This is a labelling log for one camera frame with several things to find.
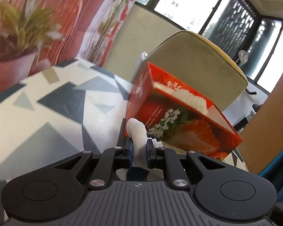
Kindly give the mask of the red strawberry cardboard box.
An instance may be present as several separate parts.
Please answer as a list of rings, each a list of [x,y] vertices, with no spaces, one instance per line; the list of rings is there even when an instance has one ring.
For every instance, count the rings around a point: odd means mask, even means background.
[[[210,99],[150,62],[129,94],[126,120],[131,118],[142,122],[149,136],[220,161],[242,142]]]

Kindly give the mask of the black framed window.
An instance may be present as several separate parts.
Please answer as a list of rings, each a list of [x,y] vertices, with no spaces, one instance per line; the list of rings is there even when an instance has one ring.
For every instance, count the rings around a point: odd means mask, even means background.
[[[137,0],[174,26],[198,33],[238,63],[248,80],[271,93],[283,74],[283,0]]]

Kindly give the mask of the exercise bike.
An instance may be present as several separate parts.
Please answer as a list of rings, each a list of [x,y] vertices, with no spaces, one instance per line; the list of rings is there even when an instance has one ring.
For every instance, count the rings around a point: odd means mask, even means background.
[[[259,89],[257,86],[249,83],[247,89],[240,94],[236,99],[239,109],[235,111],[235,114],[239,114],[238,119],[234,122],[234,129],[240,133],[250,120],[256,114],[256,110],[253,105],[261,106],[267,100],[268,94]]]

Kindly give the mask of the geometric patterned tablecloth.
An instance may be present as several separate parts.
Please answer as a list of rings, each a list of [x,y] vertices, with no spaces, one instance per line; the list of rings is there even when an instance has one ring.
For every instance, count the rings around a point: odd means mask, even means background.
[[[22,80],[0,93],[0,225],[9,219],[1,192],[12,179],[76,153],[123,146],[132,84],[95,64],[75,58]],[[221,225],[185,195],[160,182],[141,188],[119,181],[91,194],[83,206],[54,225]]]

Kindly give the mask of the potted plant in pink pot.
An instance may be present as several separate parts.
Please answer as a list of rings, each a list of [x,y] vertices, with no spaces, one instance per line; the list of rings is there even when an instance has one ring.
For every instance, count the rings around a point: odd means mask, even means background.
[[[0,93],[29,75],[43,47],[62,41],[54,11],[37,0],[0,1]]]

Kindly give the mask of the brown wooden panel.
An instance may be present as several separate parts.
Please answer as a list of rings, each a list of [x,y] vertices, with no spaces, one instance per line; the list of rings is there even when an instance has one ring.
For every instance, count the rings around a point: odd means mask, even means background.
[[[283,74],[258,113],[240,134],[247,168],[259,174],[283,150]]]

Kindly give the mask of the red printed backdrop curtain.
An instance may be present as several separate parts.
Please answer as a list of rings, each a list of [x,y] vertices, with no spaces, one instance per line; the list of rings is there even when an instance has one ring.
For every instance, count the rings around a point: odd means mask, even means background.
[[[22,8],[24,0],[9,1]],[[37,0],[54,11],[62,41],[43,47],[28,76],[76,56],[102,66],[136,0]]]

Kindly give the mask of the white desk lamp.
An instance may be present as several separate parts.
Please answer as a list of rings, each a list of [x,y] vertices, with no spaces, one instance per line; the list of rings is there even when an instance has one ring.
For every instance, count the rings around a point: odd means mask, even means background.
[[[237,63],[237,64],[238,64],[238,63],[246,64],[247,61],[248,61],[248,57],[249,57],[249,55],[248,55],[247,51],[245,51],[245,50],[240,50],[240,51],[238,52],[238,59],[236,60],[236,63]]]

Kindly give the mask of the beige chair with yellow back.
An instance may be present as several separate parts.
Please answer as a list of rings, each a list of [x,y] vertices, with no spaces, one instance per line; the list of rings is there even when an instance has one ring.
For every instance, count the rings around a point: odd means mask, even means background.
[[[132,82],[147,62],[188,84],[225,110],[247,88],[248,81],[237,64],[203,36],[178,31],[137,63]]]

